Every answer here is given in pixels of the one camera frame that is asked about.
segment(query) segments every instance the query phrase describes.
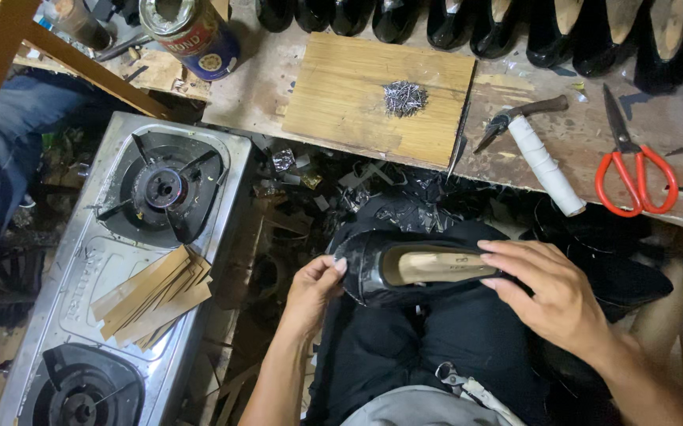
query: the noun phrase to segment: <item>hand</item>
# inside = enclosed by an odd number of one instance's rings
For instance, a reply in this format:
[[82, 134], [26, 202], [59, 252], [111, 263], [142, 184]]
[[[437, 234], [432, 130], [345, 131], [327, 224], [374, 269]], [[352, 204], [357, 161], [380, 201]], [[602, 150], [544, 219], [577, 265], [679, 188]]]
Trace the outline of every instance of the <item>hand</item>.
[[346, 272], [346, 259], [320, 256], [299, 269], [289, 289], [279, 332], [312, 339], [320, 330], [328, 301], [344, 293], [337, 284]]
[[534, 291], [531, 297], [510, 280], [481, 280], [536, 334], [584, 361], [614, 340], [586, 275], [557, 247], [538, 241], [479, 241], [479, 247], [492, 252], [481, 255], [487, 265]]

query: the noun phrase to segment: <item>gas stove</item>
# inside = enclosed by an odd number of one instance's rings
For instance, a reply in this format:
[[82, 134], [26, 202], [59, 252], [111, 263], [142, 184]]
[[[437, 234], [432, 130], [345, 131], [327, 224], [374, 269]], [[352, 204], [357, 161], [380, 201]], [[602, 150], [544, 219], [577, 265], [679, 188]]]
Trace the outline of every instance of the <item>gas stove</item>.
[[144, 353], [105, 341], [90, 304], [182, 243], [213, 265], [216, 284], [247, 200], [250, 150], [242, 136], [112, 116], [45, 272], [0, 424], [172, 423], [209, 301]]

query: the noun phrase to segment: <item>stove burner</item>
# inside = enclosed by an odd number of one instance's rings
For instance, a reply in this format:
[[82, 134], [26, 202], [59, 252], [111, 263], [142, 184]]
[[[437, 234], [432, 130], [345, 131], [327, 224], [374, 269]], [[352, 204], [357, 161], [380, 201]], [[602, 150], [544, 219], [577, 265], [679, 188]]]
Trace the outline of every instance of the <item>stove burner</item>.
[[144, 382], [125, 360], [81, 344], [60, 345], [42, 357], [18, 424], [138, 424]]
[[144, 198], [152, 207], [166, 208], [186, 196], [186, 181], [171, 168], [161, 168], [152, 173], [145, 187]]
[[220, 154], [207, 143], [167, 133], [131, 134], [97, 219], [113, 233], [157, 247], [192, 243], [221, 182]]
[[67, 426], [94, 426], [97, 421], [94, 400], [86, 393], [76, 393], [62, 405], [60, 419]]

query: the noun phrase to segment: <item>white tape roll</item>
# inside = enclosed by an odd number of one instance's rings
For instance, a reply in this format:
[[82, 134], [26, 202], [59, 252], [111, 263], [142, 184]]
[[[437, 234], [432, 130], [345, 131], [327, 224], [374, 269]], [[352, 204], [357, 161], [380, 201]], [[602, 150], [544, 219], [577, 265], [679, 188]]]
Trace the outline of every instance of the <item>white tape roll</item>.
[[507, 127], [515, 138], [523, 158], [531, 166], [536, 178], [549, 193], [565, 216], [575, 216], [586, 209], [586, 202], [575, 194], [563, 171], [546, 151], [531, 124], [522, 115]]

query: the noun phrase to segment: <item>adhesive can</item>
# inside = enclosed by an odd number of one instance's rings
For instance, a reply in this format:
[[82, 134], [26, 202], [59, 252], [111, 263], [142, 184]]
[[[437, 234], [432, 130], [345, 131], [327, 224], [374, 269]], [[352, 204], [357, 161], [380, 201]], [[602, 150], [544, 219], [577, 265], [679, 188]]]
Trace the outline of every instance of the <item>adhesive can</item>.
[[209, 0], [140, 0], [139, 18], [144, 32], [200, 79], [236, 68], [238, 41]]

